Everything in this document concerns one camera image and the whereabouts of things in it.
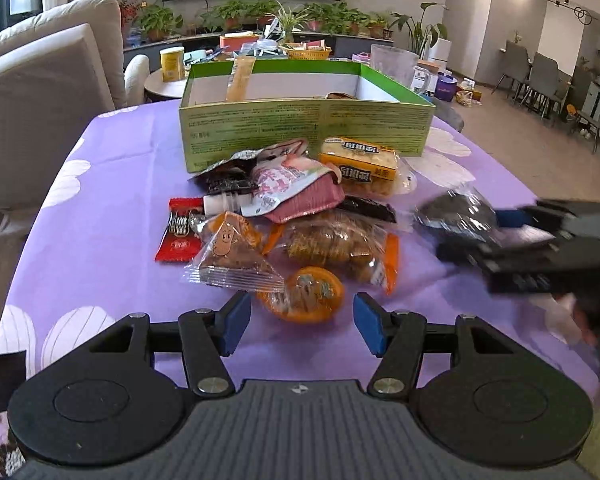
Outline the orange round jelly cup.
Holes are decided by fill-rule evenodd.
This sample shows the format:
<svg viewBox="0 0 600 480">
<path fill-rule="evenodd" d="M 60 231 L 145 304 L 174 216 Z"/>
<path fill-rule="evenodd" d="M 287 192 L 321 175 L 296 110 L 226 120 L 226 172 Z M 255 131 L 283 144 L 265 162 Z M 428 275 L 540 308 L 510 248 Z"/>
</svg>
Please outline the orange round jelly cup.
<svg viewBox="0 0 600 480">
<path fill-rule="evenodd" d="M 306 266 L 286 279 L 282 292 L 258 292 L 266 310 L 284 321 L 320 324 L 331 320 L 343 303 L 343 284 L 335 274 Z"/>
</svg>

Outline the dark seaweed snack packet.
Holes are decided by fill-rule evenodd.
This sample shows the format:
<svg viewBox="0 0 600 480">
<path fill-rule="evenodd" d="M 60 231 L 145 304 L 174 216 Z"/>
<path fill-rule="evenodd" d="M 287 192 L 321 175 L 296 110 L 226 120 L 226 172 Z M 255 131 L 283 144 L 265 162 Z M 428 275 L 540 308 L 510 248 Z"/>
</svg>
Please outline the dark seaweed snack packet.
<svg viewBox="0 0 600 480">
<path fill-rule="evenodd" d="M 420 204 L 413 224 L 439 242 L 492 242 L 496 213 L 472 186 L 459 186 Z"/>
</svg>

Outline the yellow cracker packet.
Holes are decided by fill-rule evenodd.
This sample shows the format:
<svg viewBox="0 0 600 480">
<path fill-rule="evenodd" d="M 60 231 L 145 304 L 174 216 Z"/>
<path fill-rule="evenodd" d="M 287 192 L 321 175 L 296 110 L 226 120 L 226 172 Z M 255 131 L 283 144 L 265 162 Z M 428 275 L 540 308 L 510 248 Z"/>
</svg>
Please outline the yellow cracker packet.
<svg viewBox="0 0 600 480">
<path fill-rule="evenodd" d="M 411 193 L 417 185 L 399 154 L 377 144 L 332 136 L 323 141 L 318 160 L 339 169 L 349 195 L 384 200 Z"/>
</svg>

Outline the long gold snack stick packet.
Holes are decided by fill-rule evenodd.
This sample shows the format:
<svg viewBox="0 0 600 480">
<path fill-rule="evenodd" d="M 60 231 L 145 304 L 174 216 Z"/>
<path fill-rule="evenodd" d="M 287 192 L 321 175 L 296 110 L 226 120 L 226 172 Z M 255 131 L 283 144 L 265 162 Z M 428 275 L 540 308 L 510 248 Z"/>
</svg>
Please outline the long gold snack stick packet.
<svg viewBox="0 0 600 480">
<path fill-rule="evenodd" d="M 234 58 L 226 88 L 226 102 L 245 101 L 254 64 L 256 59 L 253 56 L 239 55 Z"/>
</svg>

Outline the red chips bag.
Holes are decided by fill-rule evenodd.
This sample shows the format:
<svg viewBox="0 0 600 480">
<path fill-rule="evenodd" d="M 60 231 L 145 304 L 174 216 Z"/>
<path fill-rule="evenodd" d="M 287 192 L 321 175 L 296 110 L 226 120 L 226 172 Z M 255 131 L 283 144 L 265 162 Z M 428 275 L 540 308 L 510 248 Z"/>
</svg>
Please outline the red chips bag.
<svg viewBox="0 0 600 480">
<path fill-rule="evenodd" d="M 356 96 L 351 96 L 346 92 L 332 91 L 326 94 L 325 99 L 328 100 L 357 100 Z"/>
</svg>

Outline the triangular clear snack packet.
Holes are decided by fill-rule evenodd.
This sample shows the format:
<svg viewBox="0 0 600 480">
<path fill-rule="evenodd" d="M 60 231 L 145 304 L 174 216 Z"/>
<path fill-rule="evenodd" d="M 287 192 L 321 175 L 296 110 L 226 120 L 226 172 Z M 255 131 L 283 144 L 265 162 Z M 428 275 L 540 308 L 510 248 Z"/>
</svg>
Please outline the triangular clear snack packet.
<svg viewBox="0 0 600 480">
<path fill-rule="evenodd" d="M 284 278 L 261 254 L 262 235 L 240 214 L 224 212 L 206 223 L 206 242 L 186 264 L 182 281 L 246 292 L 282 292 Z"/>
</svg>

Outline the small red snack packet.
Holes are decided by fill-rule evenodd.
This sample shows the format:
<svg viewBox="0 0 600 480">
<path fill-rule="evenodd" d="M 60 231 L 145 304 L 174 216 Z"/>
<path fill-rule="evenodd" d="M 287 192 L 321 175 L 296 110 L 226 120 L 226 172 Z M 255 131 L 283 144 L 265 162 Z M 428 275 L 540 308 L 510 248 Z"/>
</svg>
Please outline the small red snack packet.
<svg viewBox="0 0 600 480">
<path fill-rule="evenodd" d="M 204 220 L 204 202 L 201 197 L 171 198 L 169 220 L 155 260 L 177 263 L 189 262 L 195 258 L 202 245 L 197 231 L 199 220 Z"/>
</svg>

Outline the purple floral tablecloth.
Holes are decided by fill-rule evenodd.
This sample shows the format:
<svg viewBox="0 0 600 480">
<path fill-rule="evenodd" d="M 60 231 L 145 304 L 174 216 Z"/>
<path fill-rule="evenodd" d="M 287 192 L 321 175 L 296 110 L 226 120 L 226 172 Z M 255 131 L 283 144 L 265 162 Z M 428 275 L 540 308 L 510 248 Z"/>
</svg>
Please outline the purple floral tablecloth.
<svg viewBox="0 0 600 480">
<path fill-rule="evenodd" d="M 496 209 L 534 202 L 533 193 L 478 145 L 438 118 L 434 125 L 468 146 L 457 157 Z M 178 102 L 126 108 L 92 120 L 62 166 L 24 245 L 0 324 L 0 354 L 27 352 L 27 378 L 119 318 L 146 312 L 174 321 L 193 308 L 222 307 L 232 292 L 181 282 L 182 265 L 154 261 L 168 201 L 193 196 Z M 480 316 L 577 382 L 590 396 L 600 385 L 594 352 L 569 348 L 547 331 L 544 313 L 519 297 L 492 297 L 480 275 L 438 261 L 417 233 L 401 240 L 401 276 L 393 295 L 370 288 L 387 310 L 413 310 L 429 322 Z M 346 285 L 331 323 L 286 323 L 253 303 L 249 326 L 226 367 L 245 378 L 355 378 L 366 385 L 377 366 L 358 334 Z"/>
</svg>

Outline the purple gift bag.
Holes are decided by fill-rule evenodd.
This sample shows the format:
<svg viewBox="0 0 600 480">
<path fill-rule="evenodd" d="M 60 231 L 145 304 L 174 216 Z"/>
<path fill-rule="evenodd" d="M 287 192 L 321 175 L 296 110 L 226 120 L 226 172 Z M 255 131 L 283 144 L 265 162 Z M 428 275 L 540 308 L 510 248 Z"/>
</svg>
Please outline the purple gift bag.
<svg viewBox="0 0 600 480">
<path fill-rule="evenodd" d="M 434 97 L 443 102 L 452 102 L 457 92 L 457 79 L 448 74 L 438 73 Z"/>
</svg>

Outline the green cardboard box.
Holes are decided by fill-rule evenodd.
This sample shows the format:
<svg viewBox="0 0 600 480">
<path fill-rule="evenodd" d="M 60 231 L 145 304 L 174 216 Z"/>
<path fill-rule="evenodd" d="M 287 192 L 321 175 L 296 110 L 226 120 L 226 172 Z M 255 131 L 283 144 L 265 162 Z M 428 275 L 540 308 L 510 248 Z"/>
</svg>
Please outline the green cardboard box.
<svg viewBox="0 0 600 480">
<path fill-rule="evenodd" d="M 367 141 L 406 157 L 422 154 L 434 106 L 372 68 L 350 61 L 258 58 L 245 101 L 226 102 L 232 63 L 193 65 L 180 105 L 191 174 L 241 150 L 304 139 L 317 152 L 329 136 Z M 357 100 L 328 100 L 346 92 Z"/>
</svg>

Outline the clear glass mug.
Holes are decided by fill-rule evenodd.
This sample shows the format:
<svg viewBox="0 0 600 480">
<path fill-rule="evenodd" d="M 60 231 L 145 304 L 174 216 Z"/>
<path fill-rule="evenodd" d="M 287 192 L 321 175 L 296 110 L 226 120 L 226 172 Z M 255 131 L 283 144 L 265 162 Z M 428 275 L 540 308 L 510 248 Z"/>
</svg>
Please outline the clear glass mug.
<svg viewBox="0 0 600 480">
<path fill-rule="evenodd" d="M 430 71 L 418 65 L 417 54 L 395 47 L 373 44 L 370 47 L 370 67 L 418 94 L 428 91 Z"/>
</svg>

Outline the round white coffee table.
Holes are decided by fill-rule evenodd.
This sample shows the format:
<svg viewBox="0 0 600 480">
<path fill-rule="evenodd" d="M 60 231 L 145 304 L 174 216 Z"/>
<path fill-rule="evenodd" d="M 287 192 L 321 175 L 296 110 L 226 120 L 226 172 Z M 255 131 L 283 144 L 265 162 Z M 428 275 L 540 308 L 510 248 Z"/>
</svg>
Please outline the round white coffee table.
<svg viewBox="0 0 600 480">
<path fill-rule="evenodd" d="M 164 81 L 162 70 L 155 70 L 144 82 L 146 100 L 150 102 L 180 100 L 183 97 L 185 86 L 185 79 Z"/>
</svg>

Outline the yellow canister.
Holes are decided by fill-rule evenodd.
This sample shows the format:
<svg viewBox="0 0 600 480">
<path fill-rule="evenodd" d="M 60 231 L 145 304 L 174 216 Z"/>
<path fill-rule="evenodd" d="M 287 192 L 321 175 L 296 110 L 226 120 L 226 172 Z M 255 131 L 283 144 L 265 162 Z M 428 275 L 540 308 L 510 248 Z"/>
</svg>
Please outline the yellow canister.
<svg viewBox="0 0 600 480">
<path fill-rule="evenodd" d="M 175 82 L 185 79 L 184 48 L 170 47 L 160 52 L 160 68 L 164 82 Z"/>
</svg>

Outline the yellow woven basket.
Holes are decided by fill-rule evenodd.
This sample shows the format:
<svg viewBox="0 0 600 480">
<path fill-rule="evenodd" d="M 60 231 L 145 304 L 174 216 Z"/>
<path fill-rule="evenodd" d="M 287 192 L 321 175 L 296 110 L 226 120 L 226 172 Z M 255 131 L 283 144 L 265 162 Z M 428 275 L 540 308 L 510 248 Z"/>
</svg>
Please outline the yellow woven basket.
<svg viewBox="0 0 600 480">
<path fill-rule="evenodd" d="M 286 52 L 287 58 L 290 58 L 291 60 L 325 61 L 329 58 L 332 49 L 330 47 L 324 47 L 324 49 L 300 50 L 284 47 L 284 51 Z"/>
</svg>

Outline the beige sofa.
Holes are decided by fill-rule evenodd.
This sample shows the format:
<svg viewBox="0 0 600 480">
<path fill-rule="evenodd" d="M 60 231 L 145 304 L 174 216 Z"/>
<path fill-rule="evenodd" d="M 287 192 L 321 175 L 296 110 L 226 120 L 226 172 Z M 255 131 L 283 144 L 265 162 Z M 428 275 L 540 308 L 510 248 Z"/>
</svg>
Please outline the beige sofa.
<svg viewBox="0 0 600 480">
<path fill-rule="evenodd" d="M 33 214 L 91 120 L 144 102 L 118 0 L 73 0 L 0 32 L 0 214 Z"/>
</svg>

